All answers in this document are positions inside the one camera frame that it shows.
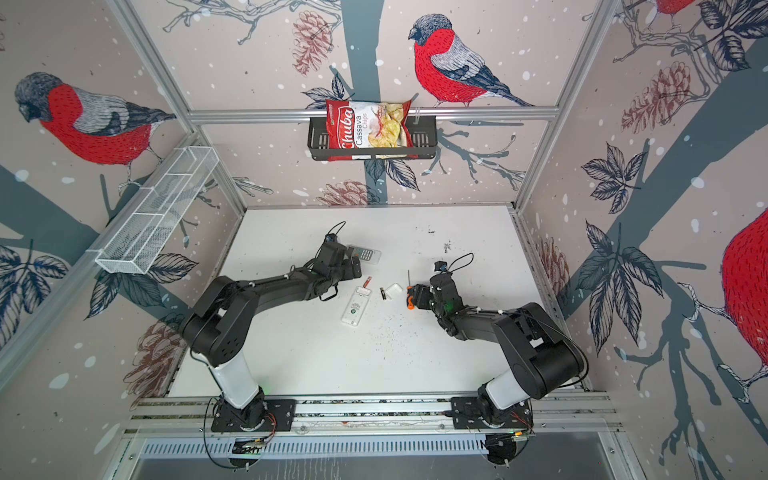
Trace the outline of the white battery cover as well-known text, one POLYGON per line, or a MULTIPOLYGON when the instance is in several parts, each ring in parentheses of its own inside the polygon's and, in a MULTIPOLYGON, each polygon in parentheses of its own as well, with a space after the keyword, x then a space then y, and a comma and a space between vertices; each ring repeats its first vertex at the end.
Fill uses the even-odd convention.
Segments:
POLYGON ((384 294, 387 299, 394 299, 402 293, 403 288, 397 283, 393 283, 384 289, 384 294))

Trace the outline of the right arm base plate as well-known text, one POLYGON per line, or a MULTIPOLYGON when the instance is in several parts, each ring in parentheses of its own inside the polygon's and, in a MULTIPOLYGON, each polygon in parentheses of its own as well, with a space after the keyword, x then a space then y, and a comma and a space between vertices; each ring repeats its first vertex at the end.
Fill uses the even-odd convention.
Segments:
POLYGON ((444 412, 455 429, 518 429, 531 430, 533 415, 528 401, 515 403, 507 409, 496 408, 490 400, 477 396, 452 397, 444 412))

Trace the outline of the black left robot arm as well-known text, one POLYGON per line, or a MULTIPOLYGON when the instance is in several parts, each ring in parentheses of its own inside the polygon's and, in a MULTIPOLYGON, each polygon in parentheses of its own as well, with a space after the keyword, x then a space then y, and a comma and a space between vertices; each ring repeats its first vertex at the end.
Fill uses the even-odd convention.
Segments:
POLYGON ((359 257, 329 233, 312 259, 283 275, 248 281, 214 279, 182 322, 180 335, 206 363, 226 406, 238 413, 258 409, 263 389, 242 354, 254 317, 287 303, 326 301, 327 292, 338 294, 340 282, 361 277, 359 257))

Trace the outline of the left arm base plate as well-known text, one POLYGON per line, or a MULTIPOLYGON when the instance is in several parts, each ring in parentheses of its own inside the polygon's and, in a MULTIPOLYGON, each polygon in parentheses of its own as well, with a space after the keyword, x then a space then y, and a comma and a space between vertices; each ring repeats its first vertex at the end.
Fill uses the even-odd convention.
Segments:
POLYGON ((288 432, 292 428, 297 401, 255 398, 243 409, 219 399, 212 414, 214 433, 288 432))

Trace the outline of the orange black screwdriver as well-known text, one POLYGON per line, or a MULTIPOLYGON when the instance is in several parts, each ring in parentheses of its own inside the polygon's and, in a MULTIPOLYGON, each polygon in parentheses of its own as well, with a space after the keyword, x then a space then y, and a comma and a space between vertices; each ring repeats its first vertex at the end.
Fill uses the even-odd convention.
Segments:
POLYGON ((407 290, 406 290, 406 294, 407 294, 407 296, 406 296, 407 308, 408 308, 408 310, 414 310, 415 309, 414 296, 413 296, 413 291, 414 291, 413 289, 414 289, 414 287, 413 287, 413 283, 411 281, 410 270, 407 271, 407 280, 408 280, 408 285, 407 285, 407 290))

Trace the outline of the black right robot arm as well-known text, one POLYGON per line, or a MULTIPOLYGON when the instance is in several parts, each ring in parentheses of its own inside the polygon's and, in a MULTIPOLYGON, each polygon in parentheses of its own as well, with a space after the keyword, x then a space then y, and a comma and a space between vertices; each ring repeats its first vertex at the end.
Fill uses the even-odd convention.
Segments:
POLYGON ((495 311, 466 305, 453 273, 443 270, 427 285, 410 285, 406 304, 411 310, 431 311, 454 339, 486 341, 500 347, 507 370, 477 392, 480 417, 491 425, 500 424, 514 407, 579 383, 588 374, 586 355, 535 302, 495 311))

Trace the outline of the grey-faced white remote control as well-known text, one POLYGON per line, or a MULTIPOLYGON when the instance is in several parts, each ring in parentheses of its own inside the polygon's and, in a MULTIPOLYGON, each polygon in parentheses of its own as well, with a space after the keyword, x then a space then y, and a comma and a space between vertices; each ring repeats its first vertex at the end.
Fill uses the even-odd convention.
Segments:
POLYGON ((351 257, 358 258, 361 263, 370 263, 372 265, 377 265, 382 256, 382 252, 379 250, 359 246, 350 246, 348 251, 351 257))

